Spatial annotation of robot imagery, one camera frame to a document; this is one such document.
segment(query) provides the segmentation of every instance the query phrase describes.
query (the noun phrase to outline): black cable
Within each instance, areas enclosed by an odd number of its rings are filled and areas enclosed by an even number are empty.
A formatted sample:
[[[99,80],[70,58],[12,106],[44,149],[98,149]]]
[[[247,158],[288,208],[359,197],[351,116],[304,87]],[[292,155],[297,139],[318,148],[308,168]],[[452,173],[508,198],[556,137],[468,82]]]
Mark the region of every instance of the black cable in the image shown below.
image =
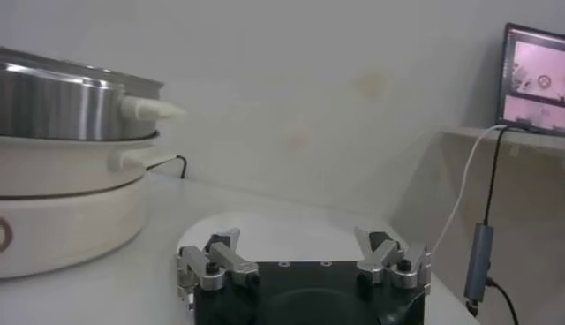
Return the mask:
[[[501,292],[502,296],[504,296],[504,299],[506,299],[506,302],[508,303],[508,307],[510,308],[510,312],[512,313],[512,320],[514,321],[514,325],[519,325],[518,322],[518,316],[516,315],[516,309],[514,309],[514,305],[512,304],[512,300],[510,300],[510,296],[506,293],[506,291],[504,289],[502,289],[502,287],[496,283],[492,277],[488,277],[486,279],[486,286],[487,287],[494,287],[496,289],[498,289],[498,291]]]
[[[491,201],[493,200],[493,189],[494,189],[494,180],[496,179],[496,167],[498,166],[498,153],[501,150],[501,140],[502,135],[509,129],[510,127],[507,126],[501,129],[501,132],[498,135],[498,139],[496,141],[496,149],[494,150],[494,159],[493,159],[493,172],[491,174],[491,184],[488,188],[488,198],[486,199],[486,208],[485,208],[485,219],[483,220],[484,225],[488,225],[488,215],[491,211]]]
[[[173,159],[171,159],[171,160],[168,160],[168,161],[166,161],[166,162],[159,162],[159,163],[157,163],[157,164],[155,164],[155,165],[153,165],[153,166],[149,166],[149,167],[146,168],[146,170],[152,170],[153,168],[156,168],[156,167],[158,167],[158,166],[163,165],[164,163],[168,163],[168,162],[171,162],[171,161],[176,160],[176,159],[179,159],[179,160],[181,160],[181,161],[183,162],[183,170],[182,170],[181,173],[180,173],[180,177],[181,177],[182,179],[185,179],[187,162],[186,162],[186,158],[184,158],[184,157],[181,156],[181,155],[177,155],[175,158],[173,158]]]

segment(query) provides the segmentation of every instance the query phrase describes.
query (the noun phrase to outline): round white platform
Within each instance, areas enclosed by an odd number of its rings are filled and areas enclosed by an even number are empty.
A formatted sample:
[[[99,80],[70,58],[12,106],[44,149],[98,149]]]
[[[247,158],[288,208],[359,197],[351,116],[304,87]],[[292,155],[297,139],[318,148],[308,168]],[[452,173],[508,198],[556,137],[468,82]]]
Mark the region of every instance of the round white platform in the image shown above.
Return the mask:
[[[373,230],[398,238],[388,225],[381,223],[374,225]],[[210,235],[239,228],[237,253],[250,261],[359,261],[363,254],[353,234],[356,225],[369,230],[368,223],[365,227],[359,223],[348,227],[322,217],[227,213],[196,223],[181,237],[177,249],[192,245],[201,249]]]

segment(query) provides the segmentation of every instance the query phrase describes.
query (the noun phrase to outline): white pot handle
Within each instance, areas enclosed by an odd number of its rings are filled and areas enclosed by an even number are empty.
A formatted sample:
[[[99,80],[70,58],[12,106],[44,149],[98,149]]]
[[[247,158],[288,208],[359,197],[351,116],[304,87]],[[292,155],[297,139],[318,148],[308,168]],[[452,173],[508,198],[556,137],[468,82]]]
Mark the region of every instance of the white pot handle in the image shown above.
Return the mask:
[[[168,102],[135,96],[125,96],[122,99],[120,110],[122,110],[123,117],[136,121],[156,121],[185,114],[184,110]]]
[[[121,150],[114,154],[110,161],[113,170],[129,170],[133,168],[147,168],[160,163],[165,163],[177,157],[175,154],[163,153],[157,147],[144,147],[142,149]]]

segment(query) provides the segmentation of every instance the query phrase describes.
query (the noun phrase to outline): countertop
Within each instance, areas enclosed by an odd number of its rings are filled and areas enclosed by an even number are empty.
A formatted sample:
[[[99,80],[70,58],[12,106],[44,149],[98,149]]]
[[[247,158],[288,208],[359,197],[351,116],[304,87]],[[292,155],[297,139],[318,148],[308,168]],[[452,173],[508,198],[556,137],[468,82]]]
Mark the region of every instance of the countertop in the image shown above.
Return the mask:
[[[126,245],[74,267],[0,281],[0,324],[190,324],[177,298],[173,254],[187,228],[211,215],[245,211],[379,226],[361,215],[277,200],[216,185],[149,177],[148,221]],[[435,276],[426,323],[478,324]]]

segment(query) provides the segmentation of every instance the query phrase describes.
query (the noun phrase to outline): shelf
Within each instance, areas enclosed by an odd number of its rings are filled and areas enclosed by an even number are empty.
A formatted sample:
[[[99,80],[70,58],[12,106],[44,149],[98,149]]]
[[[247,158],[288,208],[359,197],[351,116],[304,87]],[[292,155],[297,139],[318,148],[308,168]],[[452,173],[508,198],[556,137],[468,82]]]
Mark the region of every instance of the shelf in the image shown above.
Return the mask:
[[[476,139],[484,131],[484,128],[460,126],[448,128],[444,130],[444,133],[470,139]],[[492,131],[485,138],[483,138],[483,141],[496,141],[498,139],[499,133],[499,131]],[[504,137],[502,137],[502,143],[532,147],[536,149],[565,152],[565,137],[557,137],[553,135],[507,131],[506,133],[504,133]]]

